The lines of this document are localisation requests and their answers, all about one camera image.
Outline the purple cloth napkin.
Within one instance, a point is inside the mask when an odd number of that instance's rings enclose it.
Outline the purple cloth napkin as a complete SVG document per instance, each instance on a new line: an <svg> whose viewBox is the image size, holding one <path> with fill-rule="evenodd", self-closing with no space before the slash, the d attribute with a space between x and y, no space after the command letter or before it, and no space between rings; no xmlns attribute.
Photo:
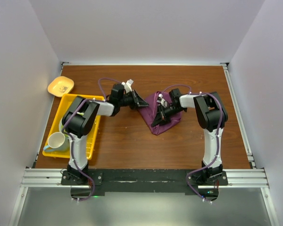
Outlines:
<svg viewBox="0 0 283 226"><path fill-rule="evenodd" d="M162 93L160 91L157 91L151 94L150 96L148 96L147 98L145 98L145 101L148 102L149 104L148 107L138 109L146 125L149 127L151 133L157 136L171 129L175 125L177 125L181 121L181 118L182 118L182 112L179 112L175 114L174 116L172 116L170 118L171 121L168 122L166 125L157 125L157 126L151 127L151 124L153 123L153 120L157 113L157 106L158 106L157 98L159 97L160 94L162 94L162 97L168 103L171 103L171 98L168 93L166 92Z"/></svg>

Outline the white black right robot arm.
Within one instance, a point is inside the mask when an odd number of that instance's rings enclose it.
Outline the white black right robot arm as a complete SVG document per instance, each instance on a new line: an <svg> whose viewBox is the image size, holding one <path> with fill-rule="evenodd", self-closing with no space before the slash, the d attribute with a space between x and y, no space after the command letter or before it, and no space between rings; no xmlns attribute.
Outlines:
<svg viewBox="0 0 283 226"><path fill-rule="evenodd" d="M223 172L221 160L221 138L228 114L217 92L198 94L182 94L179 89L169 93L171 103L167 103L162 94L158 94L156 113L151 127L171 123L171 117L188 108L194 108L200 127L204 132L205 151L201 162L202 167L191 172L199 176L199 182L213 184Z"/></svg>

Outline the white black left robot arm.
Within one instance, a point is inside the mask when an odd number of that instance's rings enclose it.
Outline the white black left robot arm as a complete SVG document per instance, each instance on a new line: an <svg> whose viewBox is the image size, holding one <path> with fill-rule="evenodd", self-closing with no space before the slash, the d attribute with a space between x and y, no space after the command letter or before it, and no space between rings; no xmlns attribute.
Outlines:
<svg viewBox="0 0 283 226"><path fill-rule="evenodd" d="M88 159L86 157L87 137L91 132L96 116L115 116L121 107L131 109L148 107L147 103L131 88L131 84L114 84L106 100L88 99L77 96L62 118L62 132L68 136L70 159L67 166L66 179L78 185L91 182L88 175Z"/></svg>

